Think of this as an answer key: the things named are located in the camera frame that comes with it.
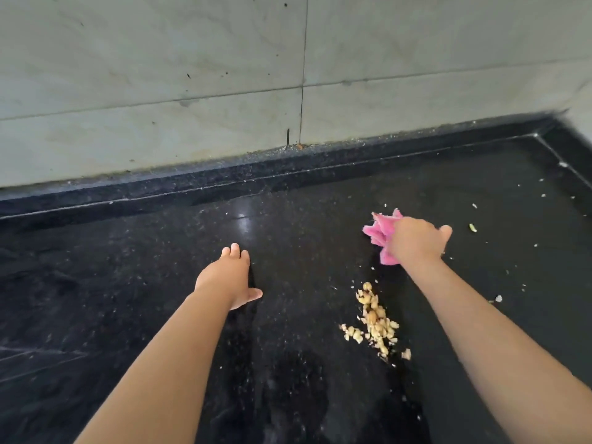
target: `hand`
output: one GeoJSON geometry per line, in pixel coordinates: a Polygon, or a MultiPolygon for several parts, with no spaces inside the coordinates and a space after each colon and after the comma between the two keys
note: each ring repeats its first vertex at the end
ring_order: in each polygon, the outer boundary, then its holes
{"type": "Polygon", "coordinates": [[[452,227],[436,229],[432,223],[405,216],[397,221],[387,251],[405,266],[416,261],[440,259],[452,227]]]}
{"type": "Polygon", "coordinates": [[[220,258],[206,266],[199,274],[194,293],[206,289],[215,292],[216,295],[225,296],[230,303],[229,310],[259,299],[263,296],[263,291],[249,288],[250,264],[247,250],[241,252],[236,243],[225,247],[220,258]]]}

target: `wall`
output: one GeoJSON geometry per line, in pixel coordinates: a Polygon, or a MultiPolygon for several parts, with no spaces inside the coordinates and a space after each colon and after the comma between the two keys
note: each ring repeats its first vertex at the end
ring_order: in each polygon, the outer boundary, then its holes
{"type": "Polygon", "coordinates": [[[0,186],[567,109],[592,0],[0,0],[0,186]]]}

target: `cleaning cloth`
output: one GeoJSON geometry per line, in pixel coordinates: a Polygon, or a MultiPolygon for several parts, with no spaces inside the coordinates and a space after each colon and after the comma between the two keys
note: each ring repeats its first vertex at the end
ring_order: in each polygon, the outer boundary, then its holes
{"type": "Polygon", "coordinates": [[[391,235],[395,232],[395,224],[398,220],[403,218],[399,209],[395,209],[392,216],[382,215],[380,213],[372,213],[374,224],[371,226],[364,226],[362,232],[370,237],[370,242],[373,245],[381,246],[380,263],[383,265],[398,265],[399,261],[390,255],[387,251],[387,243],[391,235]]]}

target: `food debris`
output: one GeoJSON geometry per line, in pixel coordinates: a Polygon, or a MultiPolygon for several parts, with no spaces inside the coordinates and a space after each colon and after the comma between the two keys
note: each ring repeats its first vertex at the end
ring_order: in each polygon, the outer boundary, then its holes
{"type": "MultiPolygon", "coordinates": [[[[395,331],[399,328],[399,324],[387,317],[387,312],[383,306],[379,305],[378,295],[372,291],[370,282],[365,282],[362,290],[357,291],[356,299],[362,305],[362,317],[357,318],[366,325],[367,332],[353,326],[347,327],[345,324],[341,324],[339,328],[344,332],[344,338],[347,341],[352,338],[361,343],[365,339],[372,347],[378,349],[378,356],[386,361],[390,353],[388,346],[394,346],[398,342],[395,331]]],[[[403,358],[408,356],[407,359],[411,359],[409,349],[402,355],[405,355],[403,358]]]]}

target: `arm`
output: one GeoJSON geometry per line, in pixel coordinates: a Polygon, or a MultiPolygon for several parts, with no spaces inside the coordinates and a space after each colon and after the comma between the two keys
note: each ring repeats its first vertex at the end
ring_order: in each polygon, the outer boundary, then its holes
{"type": "Polygon", "coordinates": [[[249,253],[233,243],[129,367],[75,444],[192,444],[218,337],[248,288],[249,253]]]}
{"type": "Polygon", "coordinates": [[[514,443],[592,442],[592,391],[444,264],[451,234],[403,218],[388,249],[425,294],[499,425],[514,443]]]}

